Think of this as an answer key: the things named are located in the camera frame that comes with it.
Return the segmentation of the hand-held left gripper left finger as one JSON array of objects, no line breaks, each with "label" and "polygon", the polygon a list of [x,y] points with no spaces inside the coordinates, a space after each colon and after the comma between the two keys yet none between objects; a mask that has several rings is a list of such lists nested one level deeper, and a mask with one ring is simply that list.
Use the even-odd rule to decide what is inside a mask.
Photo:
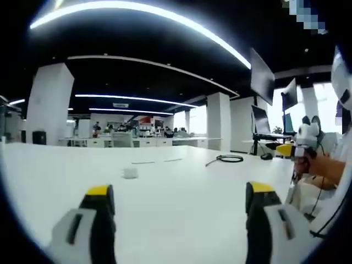
[{"label": "hand-held left gripper left finger", "polygon": [[79,207],[54,226],[49,256],[54,263],[116,263],[113,186],[90,188]]}]

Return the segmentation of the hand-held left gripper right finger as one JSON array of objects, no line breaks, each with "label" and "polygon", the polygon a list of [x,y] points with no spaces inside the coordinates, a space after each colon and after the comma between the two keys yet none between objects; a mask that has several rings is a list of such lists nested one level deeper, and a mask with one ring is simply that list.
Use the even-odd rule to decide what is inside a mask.
[{"label": "hand-held left gripper right finger", "polygon": [[246,184],[246,263],[303,263],[314,251],[309,222],[268,184]]}]

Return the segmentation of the person's right hand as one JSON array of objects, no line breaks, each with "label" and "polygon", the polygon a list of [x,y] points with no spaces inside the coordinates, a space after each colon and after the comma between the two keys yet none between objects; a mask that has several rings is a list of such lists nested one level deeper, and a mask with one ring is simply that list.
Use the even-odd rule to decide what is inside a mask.
[{"label": "person's right hand", "polygon": [[294,160],[294,168],[297,175],[311,174],[314,175],[317,173],[317,158],[312,158],[309,155],[303,157],[297,157]]}]

